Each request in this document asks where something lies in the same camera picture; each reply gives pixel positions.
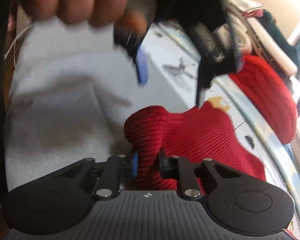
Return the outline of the person's left hand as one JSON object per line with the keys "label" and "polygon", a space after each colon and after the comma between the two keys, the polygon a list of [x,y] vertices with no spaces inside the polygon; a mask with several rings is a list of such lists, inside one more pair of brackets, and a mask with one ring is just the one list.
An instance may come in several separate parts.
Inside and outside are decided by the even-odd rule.
{"label": "person's left hand", "polygon": [[128,0],[17,0],[24,11],[35,21],[57,16],[65,24],[88,21],[93,27],[111,23],[126,31],[144,34],[146,17],[127,9]]}

